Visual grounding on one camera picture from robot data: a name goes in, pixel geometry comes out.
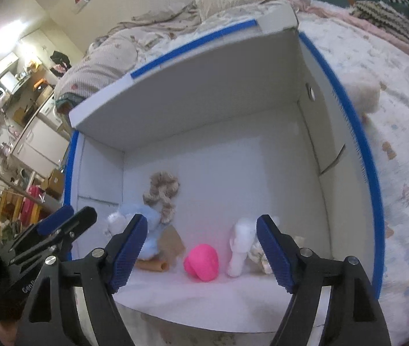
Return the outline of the light blue fluffy scrunchie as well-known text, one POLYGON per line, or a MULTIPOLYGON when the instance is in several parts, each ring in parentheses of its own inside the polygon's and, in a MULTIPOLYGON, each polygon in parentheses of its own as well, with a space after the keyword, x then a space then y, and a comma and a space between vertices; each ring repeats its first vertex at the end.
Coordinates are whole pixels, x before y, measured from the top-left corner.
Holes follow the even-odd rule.
POLYGON ((157 240, 162 234, 160 226, 161 215, 148 205, 123 203, 118 210, 107 218, 104 234, 107 238, 120 234, 128 226, 135 214, 143 215, 147 220, 148 232, 138 259, 151 260, 159 254, 157 240))

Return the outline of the orange foam tube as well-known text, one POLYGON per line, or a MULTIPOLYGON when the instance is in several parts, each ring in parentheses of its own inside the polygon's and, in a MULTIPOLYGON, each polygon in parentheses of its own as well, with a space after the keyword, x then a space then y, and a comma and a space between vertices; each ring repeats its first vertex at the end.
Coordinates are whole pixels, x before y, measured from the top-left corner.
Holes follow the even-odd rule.
POLYGON ((146 270, 150 272, 167 272, 169 270, 169 264, 165 260, 141 260, 136 261, 135 267, 140 270, 146 270))

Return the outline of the cream satin scrunchie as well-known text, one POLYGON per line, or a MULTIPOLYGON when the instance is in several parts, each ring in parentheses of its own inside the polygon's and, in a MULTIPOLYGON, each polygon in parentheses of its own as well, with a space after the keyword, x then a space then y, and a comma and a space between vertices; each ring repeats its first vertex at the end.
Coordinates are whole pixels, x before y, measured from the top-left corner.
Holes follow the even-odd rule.
POLYGON ((249 259, 251 259, 260 270, 262 270, 265 274, 272 274, 272 268, 269 264, 269 261, 266 257, 266 254, 258 240, 255 238, 253 244, 250 247, 249 252, 247 253, 249 259))

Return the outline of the blue and white cardboard box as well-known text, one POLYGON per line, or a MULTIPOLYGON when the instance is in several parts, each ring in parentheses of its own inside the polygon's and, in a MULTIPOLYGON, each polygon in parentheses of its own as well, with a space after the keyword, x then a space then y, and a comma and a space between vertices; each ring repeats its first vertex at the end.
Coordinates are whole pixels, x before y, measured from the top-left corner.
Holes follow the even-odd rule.
POLYGON ((78 259, 108 242, 108 215, 151 175, 179 180, 173 226, 186 248, 230 261, 241 217, 276 216, 323 258, 353 255, 375 292, 384 270, 377 170, 344 88, 289 5, 234 23, 126 74, 74 108, 65 202, 97 222, 78 259))

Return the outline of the cream fluffy plush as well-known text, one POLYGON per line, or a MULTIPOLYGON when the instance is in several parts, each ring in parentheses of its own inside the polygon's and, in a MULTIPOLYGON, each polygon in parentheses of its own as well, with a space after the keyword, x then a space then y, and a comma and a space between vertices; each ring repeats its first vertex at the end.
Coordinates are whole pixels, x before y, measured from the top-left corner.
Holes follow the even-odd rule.
POLYGON ((380 101, 380 83, 366 71, 353 71, 338 76, 355 111, 361 116, 377 111, 380 101))

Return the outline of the cardboard box on floor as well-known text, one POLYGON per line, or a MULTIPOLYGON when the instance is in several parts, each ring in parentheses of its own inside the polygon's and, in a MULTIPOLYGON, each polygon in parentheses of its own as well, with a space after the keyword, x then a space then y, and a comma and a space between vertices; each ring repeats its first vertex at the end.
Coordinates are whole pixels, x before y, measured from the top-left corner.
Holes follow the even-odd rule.
POLYGON ((64 192, 65 176, 59 169, 52 170, 50 176, 46 178, 40 188, 50 197, 60 200, 64 192))

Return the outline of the yellow wooden chair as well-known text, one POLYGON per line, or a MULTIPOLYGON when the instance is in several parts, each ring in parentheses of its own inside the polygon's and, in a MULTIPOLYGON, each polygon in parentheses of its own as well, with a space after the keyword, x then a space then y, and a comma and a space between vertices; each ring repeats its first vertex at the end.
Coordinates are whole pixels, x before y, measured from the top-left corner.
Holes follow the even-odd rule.
POLYGON ((12 190, 3 190, 0 195, 0 223, 5 220, 18 220, 23 202, 23 195, 12 190))

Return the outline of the white kitchen cabinet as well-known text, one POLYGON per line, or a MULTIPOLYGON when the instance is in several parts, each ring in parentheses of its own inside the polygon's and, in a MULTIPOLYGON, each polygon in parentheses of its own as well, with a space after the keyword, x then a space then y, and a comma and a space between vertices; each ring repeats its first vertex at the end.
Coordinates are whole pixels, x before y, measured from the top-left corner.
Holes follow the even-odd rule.
POLYGON ((20 167, 48 178, 54 169, 63 165, 69 141, 51 95, 25 125, 11 156, 20 167))

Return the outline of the grey patterned blanket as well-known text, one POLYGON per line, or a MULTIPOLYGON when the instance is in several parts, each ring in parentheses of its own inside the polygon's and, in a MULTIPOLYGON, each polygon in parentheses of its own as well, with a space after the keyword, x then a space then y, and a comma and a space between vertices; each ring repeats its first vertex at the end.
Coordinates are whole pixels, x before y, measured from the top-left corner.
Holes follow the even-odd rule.
POLYGON ((57 112, 66 116, 79 103, 143 64, 182 45, 234 23, 240 23, 291 4, 296 10, 311 0, 266 0, 241 5, 202 21, 195 0, 120 22, 98 37, 83 59, 54 88, 57 112))

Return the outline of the black white striped cloth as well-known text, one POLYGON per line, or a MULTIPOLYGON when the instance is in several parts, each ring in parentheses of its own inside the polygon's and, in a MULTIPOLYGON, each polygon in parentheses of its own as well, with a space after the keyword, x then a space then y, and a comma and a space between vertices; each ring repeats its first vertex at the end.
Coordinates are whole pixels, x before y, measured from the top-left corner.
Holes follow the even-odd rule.
POLYGON ((407 0, 360 0, 353 4, 351 15, 409 44, 409 2, 407 0))

